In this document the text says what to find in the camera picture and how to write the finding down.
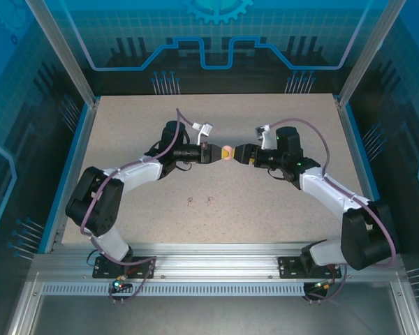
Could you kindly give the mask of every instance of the work surface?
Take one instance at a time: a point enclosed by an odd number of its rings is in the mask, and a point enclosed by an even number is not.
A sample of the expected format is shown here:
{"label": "work surface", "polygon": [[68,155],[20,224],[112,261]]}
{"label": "work surface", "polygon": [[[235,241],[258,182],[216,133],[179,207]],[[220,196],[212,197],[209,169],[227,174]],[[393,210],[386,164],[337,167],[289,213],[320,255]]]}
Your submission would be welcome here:
{"label": "work surface", "polygon": [[[166,122],[176,119],[177,107],[192,122],[211,123],[207,141],[219,146],[259,144],[255,127],[286,117],[307,120],[328,142],[328,173],[361,193],[331,94],[104,96],[82,170],[115,168],[141,157],[160,140]],[[297,127],[304,155],[324,164],[315,132],[304,124],[287,125]],[[195,131],[187,128],[195,140]],[[190,206],[188,198],[193,198]],[[236,161],[194,164],[188,172],[175,170],[136,188],[123,197],[116,224],[126,241],[142,243],[316,241],[339,236],[341,228],[312,196]],[[77,242],[88,243],[68,220],[63,243]]]}

